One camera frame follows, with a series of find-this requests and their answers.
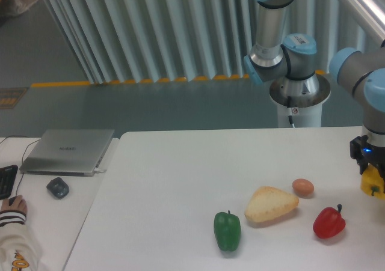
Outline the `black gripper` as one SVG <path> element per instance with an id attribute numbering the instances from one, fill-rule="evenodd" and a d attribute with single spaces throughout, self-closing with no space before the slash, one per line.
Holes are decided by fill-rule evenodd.
<path id="1" fill-rule="evenodd" d="M 360 175 L 368 165 L 375 167 L 379 175 L 384 175 L 384 147 L 370 144 L 367 135 L 358 136 L 350 141 L 350 157 L 356 160 Z"/>

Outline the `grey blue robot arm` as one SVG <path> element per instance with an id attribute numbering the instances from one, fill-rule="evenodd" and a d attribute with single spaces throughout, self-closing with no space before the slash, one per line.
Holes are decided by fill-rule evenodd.
<path id="1" fill-rule="evenodd" d="M 328 80 L 315 71 L 317 45 L 307 34 L 284 35 L 286 11 L 294 0 L 255 0 L 259 4 L 256 42 L 244 57 L 249 77 L 271 82 L 269 96 L 279 127 L 318 127 Z M 358 24 L 384 43 L 384 0 L 339 0 Z M 350 142 L 350 156 L 366 171 L 384 175 L 384 48 L 363 53 L 351 47 L 330 61 L 329 72 L 363 108 L 362 134 Z"/>

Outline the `white sleeved forearm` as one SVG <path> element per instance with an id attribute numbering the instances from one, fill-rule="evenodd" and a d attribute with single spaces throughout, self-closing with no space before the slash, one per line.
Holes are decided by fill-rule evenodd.
<path id="1" fill-rule="evenodd" d="M 1 212 L 1 270 L 38 270 L 37 248 L 25 222 L 22 212 Z"/>

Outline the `person's hand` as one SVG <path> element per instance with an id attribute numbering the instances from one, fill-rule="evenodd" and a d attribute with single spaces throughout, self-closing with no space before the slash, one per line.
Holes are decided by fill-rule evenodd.
<path id="1" fill-rule="evenodd" d="M 12 202 L 10 199 L 4 199 L 1 205 L 1 212 L 21 212 L 24 215 L 28 214 L 26 200 L 22 195 L 14 196 Z"/>

